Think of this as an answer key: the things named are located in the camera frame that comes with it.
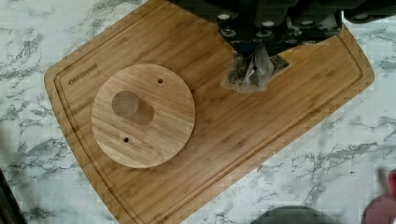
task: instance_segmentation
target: gray marble veining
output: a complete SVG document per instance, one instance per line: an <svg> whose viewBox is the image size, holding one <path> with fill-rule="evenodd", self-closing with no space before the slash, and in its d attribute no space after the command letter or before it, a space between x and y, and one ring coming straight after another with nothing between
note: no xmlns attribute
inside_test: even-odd
<svg viewBox="0 0 396 224"><path fill-rule="evenodd" d="M29 223L117 223L64 140L44 74L141 4L0 2L0 168ZM346 25L375 83L183 223L250 223L300 204L360 223L396 168L396 18Z"/></svg>

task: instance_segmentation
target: bolt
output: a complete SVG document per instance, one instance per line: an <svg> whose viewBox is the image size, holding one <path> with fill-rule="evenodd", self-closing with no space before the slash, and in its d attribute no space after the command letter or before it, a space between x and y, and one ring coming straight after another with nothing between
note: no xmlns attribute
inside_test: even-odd
<svg viewBox="0 0 396 224"><path fill-rule="evenodd" d="M230 43L232 44L232 45L236 45L236 44L240 44L242 41L240 41L240 40L233 40L233 41L231 41Z"/></svg>
<svg viewBox="0 0 396 224"><path fill-rule="evenodd" d="M361 21L361 20L367 19L367 17L369 17L369 15L367 15L366 13L363 13L363 14L355 16L355 20Z"/></svg>
<svg viewBox="0 0 396 224"><path fill-rule="evenodd" d="M262 23L262 25L263 26L273 26L273 25L275 25L275 23L273 22L273 21L264 21L263 23Z"/></svg>
<svg viewBox="0 0 396 224"><path fill-rule="evenodd" d="M314 22L313 21L302 21L301 24L302 25L312 25L312 24L314 24Z"/></svg>
<svg viewBox="0 0 396 224"><path fill-rule="evenodd" d="M233 29L227 27L227 28L222 28L220 30L221 34L225 37L233 37L236 35L236 31L234 31Z"/></svg>
<svg viewBox="0 0 396 224"><path fill-rule="evenodd" d="M291 36L299 36L302 34L303 34L303 32L301 32L301 31L294 31L294 32L289 33L289 35L291 35Z"/></svg>
<svg viewBox="0 0 396 224"><path fill-rule="evenodd" d="M222 21L230 19L231 15L227 13L221 13L218 15L218 18Z"/></svg>
<svg viewBox="0 0 396 224"><path fill-rule="evenodd" d="M286 40L285 42L287 44L295 44L295 43L297 43L297 40L296 39L289 39L289 40Z"/></svg>
<svg viewBox="0 0 396 224"><path fill-rule="evenodd" d="M334 30L334 31L329 31L329 32L326 32L326 36L334 36L334 35L338 35L338 34L340 34L340 32L338 31L338 30Z"/></svg>
<svg viewBox="0 0 396 224"><path fill-rule="evenodd" d="M303 44L305 44L305 45L311 45L311 44L316 44L316 43L317 43L317 41L315 41L315 40L306 40L303 42Z"/></svg>
<svg viewBox="0 0 396 224"><path fill-rule="evenodd" d="M263 31L258 32L256 34L256 36L258 36L258 37L267 37L267 36L270 36L271 34L272 34L271 31L263 30Z"/></svg>

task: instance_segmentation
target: engraved brand logo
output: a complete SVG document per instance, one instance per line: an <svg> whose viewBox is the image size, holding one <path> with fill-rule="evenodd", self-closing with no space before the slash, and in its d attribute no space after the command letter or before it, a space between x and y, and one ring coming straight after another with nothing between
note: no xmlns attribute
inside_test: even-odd
<svg viewBox="0 0 396 224"><path fill-rule="evenodd" d="M71 78L69 80L69 85L73 85L75 84L75 82L77 82L79 79L84 78L85 76L87 76L91 71L93 71L95 68L97 68L98 65L96 63L94 63L93 65L91 65L91 67L87 68L85 71L83 71L82 73L78 74L77 76Z"/></svg>

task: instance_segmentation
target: robotic arm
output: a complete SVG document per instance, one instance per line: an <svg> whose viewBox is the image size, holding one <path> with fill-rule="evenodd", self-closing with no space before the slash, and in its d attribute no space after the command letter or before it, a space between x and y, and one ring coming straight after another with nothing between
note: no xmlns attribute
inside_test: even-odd
<svg viewBox="0 0 396 224"><path fill-rule="evenodd" d="M170 0L219 26L221 36L245 58L265 45L269 56L315 44L348 21L365 23L396 15L389 0Z"/></svg>

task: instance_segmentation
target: dark object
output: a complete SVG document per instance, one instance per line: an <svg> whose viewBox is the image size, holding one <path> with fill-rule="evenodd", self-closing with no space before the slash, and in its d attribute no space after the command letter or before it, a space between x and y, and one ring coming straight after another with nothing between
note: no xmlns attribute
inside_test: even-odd
<svg viewBox="0 0 396 224"><path fill-rule="evenodd" d="M289 67L290 63L280 57L279 55L274 55L271 57L271 63L274 65L274 71L271 77L276 76L277 74L283 72L286 68Z"/></svg>
<svg viewBox="0 0 396 224"><path fill-rule="evenodd" d="M21 209L0 170L0 224L25 224Z"/></svg>
<svg viewBox="0 0 396 224"><path fill-rule="evenodd" d="M340 224L340 222L307 207L288 206L268 211L251 224Z"/></svg>
<svg viewBox="0 0 396 224"><path fill-rule="evenodd" d="M347 20L364 23L396 14L389 0L170 0L219 25L223 38L251 59L263 43L269 56L302 44L315 44L342 29Z"/></svg>

